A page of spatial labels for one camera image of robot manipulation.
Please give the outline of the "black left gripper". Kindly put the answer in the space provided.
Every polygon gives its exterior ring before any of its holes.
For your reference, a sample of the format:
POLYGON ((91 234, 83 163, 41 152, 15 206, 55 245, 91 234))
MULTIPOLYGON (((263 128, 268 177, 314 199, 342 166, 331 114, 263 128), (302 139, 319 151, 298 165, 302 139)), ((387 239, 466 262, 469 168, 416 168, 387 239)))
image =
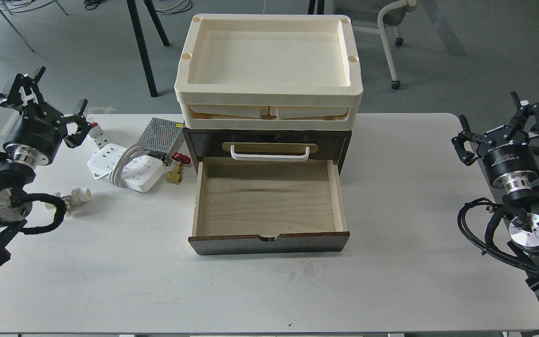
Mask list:
POLYGON ((41 66, 33 77, 17 74, 9 87, 9 93, 0 93, 1 107, 22 111, 22 116, 15 122, 3 144, 4 150, 12 154, 18 147, 30 147, 40 153, 37 160, 39 166, 53 162, 62 140, 68 148, 76 148, 92 130, 92 124, 84 115, 87 99, 78 102, 70 117, 65 117, 51 105, 44 105, 38 82, 45 71, 45 66, 41 66), (24 105, 29 102, 37 105, 24 105), (72 123, 76 124, 77 130, 67 135, 66 125, 72 123))

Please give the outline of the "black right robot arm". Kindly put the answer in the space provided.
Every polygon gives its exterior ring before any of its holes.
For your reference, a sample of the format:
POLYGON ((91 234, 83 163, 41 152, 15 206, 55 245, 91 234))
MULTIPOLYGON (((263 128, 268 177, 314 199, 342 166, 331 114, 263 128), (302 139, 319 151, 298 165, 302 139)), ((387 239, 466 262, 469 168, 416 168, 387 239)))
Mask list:
POLYGON ((539 299, 539 178, 534 156, 539 147, 530 140, 539 138, 539 103, 511 97, 516 106, 509 123, 484 133, 471 131, 463 115, 457 136, 451 139, 456 154, 466 166, 481 160, 490 186, 503 189, 501 204, 486 197, 470 201, 460 209, 457 225, 460 232, 482 255, 523 270, 527 286, 539 299))

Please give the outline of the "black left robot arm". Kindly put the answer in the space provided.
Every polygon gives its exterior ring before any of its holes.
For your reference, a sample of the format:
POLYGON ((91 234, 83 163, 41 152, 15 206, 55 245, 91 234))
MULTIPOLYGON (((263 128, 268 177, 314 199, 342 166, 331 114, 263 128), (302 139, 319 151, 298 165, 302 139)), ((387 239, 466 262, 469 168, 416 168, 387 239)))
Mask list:
POLYGON ((53 162, 62 143, 79 147, 92 129, 84 115, 86 99, 68 117, 44 100, 38 83, 45 70, 17 74, 9 93, 0 93, 0 106, 20 115, 0 152, 0 267, 11 257, 6 246, 17 233, 48 233, 62 224, 67 211, 62 198, 23 188, 34 181, 37 166, 53 162))

